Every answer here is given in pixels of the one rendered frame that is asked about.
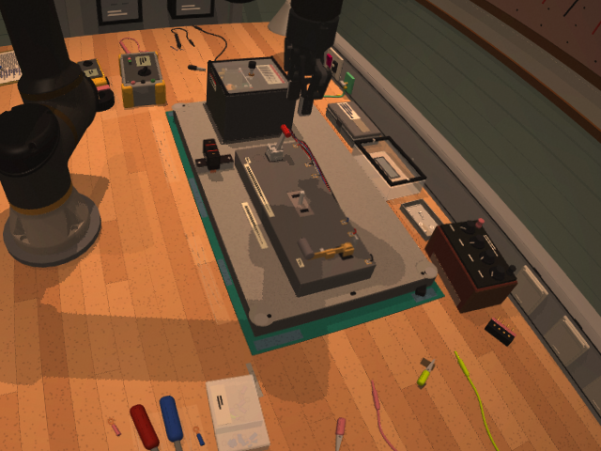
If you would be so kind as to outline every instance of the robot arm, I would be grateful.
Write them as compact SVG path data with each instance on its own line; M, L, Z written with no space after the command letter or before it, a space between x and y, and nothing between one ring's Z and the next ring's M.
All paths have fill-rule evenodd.
M288 99L299 101L299 116L311 114L313 101L323 99L331 71L323 55L333 44L343 0L292 0L285 36L284 70Z

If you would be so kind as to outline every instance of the blue screwdriver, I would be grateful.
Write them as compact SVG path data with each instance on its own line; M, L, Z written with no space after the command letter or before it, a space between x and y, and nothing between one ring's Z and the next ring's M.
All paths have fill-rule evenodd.
M169 442L173 442L177 451L182 451L179 441L184 438L184 432L177 414L176 401L173 397L162 397L159 404L161 404L162 420L165 423L167 438Z

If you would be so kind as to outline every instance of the pink fuse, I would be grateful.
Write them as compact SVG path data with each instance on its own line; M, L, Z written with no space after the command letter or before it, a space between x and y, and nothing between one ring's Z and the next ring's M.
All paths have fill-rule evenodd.
M109 418L109 425L111 425L111 427L113 428L113 431L115 432L115 435L117 437L119 435L121 435L121 431L117 428L117 426L115 424L115 420L113 418Z

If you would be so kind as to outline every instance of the white label strip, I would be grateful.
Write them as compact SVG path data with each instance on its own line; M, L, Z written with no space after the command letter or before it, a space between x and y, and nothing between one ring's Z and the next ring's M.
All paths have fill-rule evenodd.
M256 220L254 219L253 211L248 205L248 202L242 202L242 209L246 213L246 218L248 219L248 222L251 223L251 228L253 229L254 235L256 236L256 240L259 241L259 246L261 246L261 249L267 249L267 242L265 241L265 238L263 238L263 233L261 232L259 225L256 223Z
M259 73L263 75L263 78L268 83L268 85L280 85L284 82L280 77L278 77L277 73L273 69L272 66L268 64L262 64L261 66L257 66L259 69Z
M215 426L228 425L232 422L229 412L229 403L225 392L225 385L212 385L209 389L209 402L213 412Z
M254 191L256 192L256 195L259 196L259 199L261 200L261 203L263 204L263 208L267 212L267 215L269 216L269 218L275 217L275 214L273 214L273 210L271 209L270 203L267 201L267 198L265 197L265 194L263 193L259 182L254 176L253 169L251 169L251 166L249 164L245 164L244 168L246 169L246 173L248 174L248 177L251 180L251 183L253 184Z
M355 110L353 110L350 105L348 104L347 101L343 101L342 103L338 103L338 106L340 106L340 109L342 111L344 111L349 119L352 120L357 120L357 119L361 119L361 117L355 113Z

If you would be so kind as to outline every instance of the red screwdriver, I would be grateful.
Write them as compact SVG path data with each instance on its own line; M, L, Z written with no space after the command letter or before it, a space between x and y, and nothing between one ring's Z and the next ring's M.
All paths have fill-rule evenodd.
M142 404L133 406L130 409L130 414L135 428L138 429L144 448L159 451L159 437L157 437L157 433L154 431L152 423L150 423L150 418L148 418L144 406Z

